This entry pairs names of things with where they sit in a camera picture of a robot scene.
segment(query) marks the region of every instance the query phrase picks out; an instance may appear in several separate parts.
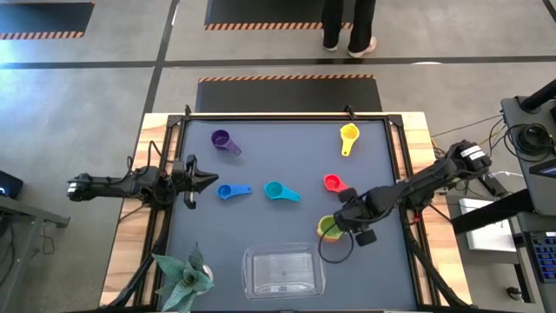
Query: floor mat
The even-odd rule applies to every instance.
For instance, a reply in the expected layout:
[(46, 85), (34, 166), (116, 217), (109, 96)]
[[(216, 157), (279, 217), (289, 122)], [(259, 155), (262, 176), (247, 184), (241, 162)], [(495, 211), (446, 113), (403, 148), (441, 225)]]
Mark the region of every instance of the floor mat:
[(94, 3), (0, 4), (0, 40), (80, 38)]
[(197, 87), (200, 112), (382, 112), (374, 77), (290, 75), (204, 77)]
[[(343, 29), (352, 27), (355, 0), (344, 2)], [(205, 30), (321, 29), (322, 0), (208, 0)]]

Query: black pants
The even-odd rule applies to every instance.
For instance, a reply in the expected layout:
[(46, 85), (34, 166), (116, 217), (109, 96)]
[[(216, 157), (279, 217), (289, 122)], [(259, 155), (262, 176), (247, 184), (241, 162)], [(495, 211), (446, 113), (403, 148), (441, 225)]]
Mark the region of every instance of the black pants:
[[(354, 27), (347, 47), (351, 52), (364, 51), (373, 35), (373, 16), (376, 0), (356, 0), (354, 8)], [(324, 46), (333, 48), (338, 44), (341, 30), (341, 16), (344, 0), (324, 0), (322, 25), (324, 27)]]

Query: concrete floor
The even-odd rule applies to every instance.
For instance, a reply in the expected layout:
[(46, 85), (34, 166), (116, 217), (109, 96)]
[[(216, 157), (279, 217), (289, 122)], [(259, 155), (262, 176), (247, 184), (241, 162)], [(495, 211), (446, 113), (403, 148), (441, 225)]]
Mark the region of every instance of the concrete floor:
[[(347, 32), (344, 46), (334, 54), (321, 50), (316, 30), (205, 32), (205, 5), (206, 0), (182, 0), (167, 60), (345, 57)], [(0, 69), (3, 63), (155, 61), (169, 7), (170, 0), (96, 0), (83, 39), (0, 41)], [(556, 56), (556, 23), (541, 0), (379, 1), (375, 26), (379, 48), (374, 58)], [(152, 67), (0, 70), (0, 170), (25, 181), (23, 202), (71, 216), (68, 229), (49, 228), (56, 253), (32, 260), (14, 311), (98, 305), (121, 201), (72, 203), (65, 196), (66, 181), (84, 171), (111, 176), (125, 171), (152, 73)], [(500, 99), (528, 95), (554, 79), (556, 63), (166, 68), (153, 111), (193, 107), (200, 77), (341, 73), (374, 74), (384, 111), (424, 111), (436, 134), (497, 114)], [(461, 139), (479, 142), (495, 122), (436, 140), (444, 148)], [(497, 148), (492, 171), (498, 170), (520, 168)], [(512, 191), (525, 186), (515, 177), (501, 176), (500, 181)], [(480, 186), (473, 189), (482, 192)], [(464, 266), (475, 304), (512, 308), (504, 288), (514, 283), (513, 269), (474, 262)], [(539, 307), (516, 310), (536, 312)]]

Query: purple measuring cup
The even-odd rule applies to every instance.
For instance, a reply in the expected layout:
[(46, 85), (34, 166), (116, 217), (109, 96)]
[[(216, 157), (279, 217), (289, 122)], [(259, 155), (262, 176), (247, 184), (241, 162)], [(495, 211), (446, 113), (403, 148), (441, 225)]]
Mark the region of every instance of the purple measuring cup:
[(237, 156), (242, 153), (242, 150), (234, 143), (232, 138), (230, 138), (229, 133), (226, 130), (217, 130), (212, 133), (212, 144), (218, 150), (228, 150)]

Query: clear plastic tray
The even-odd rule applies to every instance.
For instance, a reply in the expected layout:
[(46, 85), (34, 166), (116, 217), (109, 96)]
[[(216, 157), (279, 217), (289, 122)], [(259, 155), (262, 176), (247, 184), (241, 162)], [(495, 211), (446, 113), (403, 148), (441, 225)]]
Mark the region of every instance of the clear plastic tray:
[(242, 263), (249, 299), (319, 296), (324, 292), (324, 266), (314, 243), (256, 245)]

